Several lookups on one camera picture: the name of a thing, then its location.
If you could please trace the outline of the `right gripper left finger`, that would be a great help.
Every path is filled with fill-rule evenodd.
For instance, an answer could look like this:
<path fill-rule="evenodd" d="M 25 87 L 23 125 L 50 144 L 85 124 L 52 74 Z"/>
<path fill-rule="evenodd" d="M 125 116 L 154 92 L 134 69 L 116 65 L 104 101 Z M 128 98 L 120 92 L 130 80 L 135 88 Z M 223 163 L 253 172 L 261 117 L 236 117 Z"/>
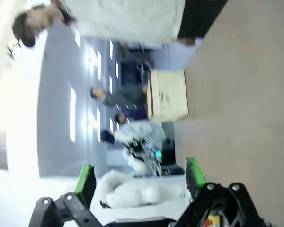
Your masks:
<path fill-rule="evenodd" d="M 83 166 L 75 190 L 56 200 L 50 197 L 40 198 L 35 204 L 28 226 L 63 227 L 69 221 L 75 221 L 79 227 L 102 226 L 90 211 L 96 185 L 94 166 Z"/>

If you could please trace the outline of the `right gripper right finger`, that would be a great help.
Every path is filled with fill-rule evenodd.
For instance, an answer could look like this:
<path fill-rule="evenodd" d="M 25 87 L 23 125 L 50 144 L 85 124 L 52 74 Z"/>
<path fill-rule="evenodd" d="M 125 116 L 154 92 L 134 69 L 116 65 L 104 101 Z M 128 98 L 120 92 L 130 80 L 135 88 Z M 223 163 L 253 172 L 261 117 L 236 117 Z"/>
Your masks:
<path fill-rule="evenodd" d="M 176 227 L 259 227 L 260 216 L 242 183 L 223 187 L 206 180 L 195 158 L 186 158 L 185 177 L 192 202 Z"/>

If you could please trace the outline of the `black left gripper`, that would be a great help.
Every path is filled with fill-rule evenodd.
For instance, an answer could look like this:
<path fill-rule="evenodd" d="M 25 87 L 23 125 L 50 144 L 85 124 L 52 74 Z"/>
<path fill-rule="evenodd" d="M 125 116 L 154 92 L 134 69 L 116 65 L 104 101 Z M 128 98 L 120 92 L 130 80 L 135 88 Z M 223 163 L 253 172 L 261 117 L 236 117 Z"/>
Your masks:
<path fill-rule="evenodd" d="M 161 151 L 142 140 L 126 145 L 126 161 L 136 175 L 161 175 Z"/>

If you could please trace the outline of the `person's left hand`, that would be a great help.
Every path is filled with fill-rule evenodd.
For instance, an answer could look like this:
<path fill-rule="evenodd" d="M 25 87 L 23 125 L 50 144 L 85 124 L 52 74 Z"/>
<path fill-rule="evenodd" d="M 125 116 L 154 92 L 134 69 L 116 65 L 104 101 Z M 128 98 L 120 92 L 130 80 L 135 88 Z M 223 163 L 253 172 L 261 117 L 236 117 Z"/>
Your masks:
<path fill-rule="evenodd" d="M 185 46 L 194 46 L 196 43 L 195 38 L 178 38 L 177 41 Z"/>

